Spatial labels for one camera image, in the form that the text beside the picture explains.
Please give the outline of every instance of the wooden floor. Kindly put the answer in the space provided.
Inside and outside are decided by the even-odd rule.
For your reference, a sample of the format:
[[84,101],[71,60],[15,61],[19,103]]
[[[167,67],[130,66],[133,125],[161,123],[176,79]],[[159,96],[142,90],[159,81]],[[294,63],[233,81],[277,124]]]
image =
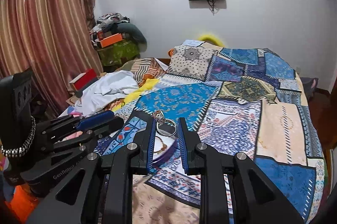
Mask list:
[[337,143],[337,107],[331,105],[327,95],[316,92],[308,103],[312,124],[317,130],[326,159],[329,176],[327,189],[330,189],[332,159],[329,150],[333,149]]

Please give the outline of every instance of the blue patterned fabric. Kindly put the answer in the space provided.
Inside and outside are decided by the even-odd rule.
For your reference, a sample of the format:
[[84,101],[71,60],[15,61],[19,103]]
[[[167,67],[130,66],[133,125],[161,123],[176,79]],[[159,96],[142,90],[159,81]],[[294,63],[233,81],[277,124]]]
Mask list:
[[254,156],[255,140],[261,117],[261,101],[243,105],[236,101],[212,100],[200,125],[200,140],[218,152]]
[[280,164],[271,158],[256,157],[254,161],[287,197],[306,222],[315,191],[315,168]]
[[297,105],[297,109],[302,121],[305,137],[305,153],[307,157],[323,158],[322,146],[318,139],[317,131],[312,125],[309,107]]
[[112,137],[106,136],[105,138],[101,138],[97,141],[97,146],[94,149],[94,152],[99,154],[100,156],[103,155],[104,151],[109,147]]
[[272,54],[274,54],[277,57],[280,57],[277,53],[275,53],[274,51],[270,50],[269,48],[261,48],[261,50],[263,50],[264,52],[272,53]]
[[294,70],[286,61],[272,53],[265,52],[266,75],[278,79],[294,79]]
[[229,49],[223,48],[220,54],[238,63],[258,65],[257,49]]
[[239,82],[243,74],[242,67],[216,55],[212,56],[206,73],[206,81]]
[[196,207],[200,205],[200,180],[184,174],[179,149],[167,162],[151,171],[154,171],[154,174],[147,184],[156,185]]
[[301,93],[275,89],[276,96],[280,102],[301,105]]
[[184,117],[189,130],[193,130],[197,118],[219,90],[220,87],[204,83],[166,87],[140,97],[136,109],[147,113],[162,110],[167,119],[174,121]]
[[264,57],[258,58],[258,65],[246,65],[245,75],[263,80],[275,88],[280,88],[278,79],[266,76],[266,63]]
[[119,148],[128,143],[132,143],[134,135],[137,131],[146,127],[146,121],[141,120],[138,117],[133,117],[124,127],[120,130],[118,135],[113,137],[112,142],[105,150],[103,155],[115,153]]

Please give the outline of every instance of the patchwork bedspread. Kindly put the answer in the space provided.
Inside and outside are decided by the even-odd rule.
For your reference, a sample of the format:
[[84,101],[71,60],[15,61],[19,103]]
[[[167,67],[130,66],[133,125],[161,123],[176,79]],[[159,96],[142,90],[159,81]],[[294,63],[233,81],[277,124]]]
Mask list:
[[[132,142],[160,109],[221,153],[245,152],[308,223],[324,186],[324,158],[295,71],[269,49],[227,49],[204,42],[175,47],[159,83],[116,112],[126,122],[96,152]],[[134,223],[198,223],[200,177],[186,176],[180,151],[149,178],[134,178]],[[230,221],[231,198],[227,187]]]

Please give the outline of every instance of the orange box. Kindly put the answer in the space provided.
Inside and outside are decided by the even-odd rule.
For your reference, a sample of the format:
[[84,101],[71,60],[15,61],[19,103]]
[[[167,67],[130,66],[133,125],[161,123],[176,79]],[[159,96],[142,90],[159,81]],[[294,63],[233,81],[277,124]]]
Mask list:
[[108,38],[104,38],[103,40],[99,41],[99,43],[101,45],[101,48],[104,48],[106,46],[112,45],[112,44],[114,44],[116,42],[119,42],[121,40],[123,40],[122,34],[117,33],[117,34],[112,35]]

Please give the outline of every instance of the clutter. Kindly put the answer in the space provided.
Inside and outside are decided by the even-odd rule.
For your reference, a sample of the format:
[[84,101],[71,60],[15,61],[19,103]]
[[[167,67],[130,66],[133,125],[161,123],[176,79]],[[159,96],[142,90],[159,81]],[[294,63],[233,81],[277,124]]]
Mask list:
[[120,33],[117,33],[108,38],[102,39],[101,41],[97,42],[97,45],[99,48],[104,48],[121,40],[123,40],[122,35]]
[[103,27],[112,23],[129,23],[130,19],[123,17],[120,13],[108,13],[97,19],[97,25],[90,30],[91,33],[102,30]]
[[75,103],[75,111],[87,117],[102,110],[110,102],[125,98],[138,89],[138,84],[129,71],[108,73],[83,91],[81,100]]
[[99,30],[97,31],[97,38],[102,41],[104,39],[103,31]]
[[139,98],[140,95],[146,91],[146,90],[151,90],[157,83],[159,82],[158,79],[147,79],[146,82],[142,85],[142,87],[138,88],[137,90],[133,91],[132,93],[128,94],[125,99],[124,103],[120,103],[119,105],[115,106],[112,109],[112,112],[117,111],[120,109],[122,106],[126,105],[127,103],[135,100],[136,98]]
[[119,33],[129,34],[136,43],[140,43],[140,44],[146,43],[146,38],[134,24],[120,23],[117,25],[117,31]]
[[139,57],[137,45],[126,39],[96,50],[99,54],[102,66],[116,66],[116,68],[119,68],[127,61]]

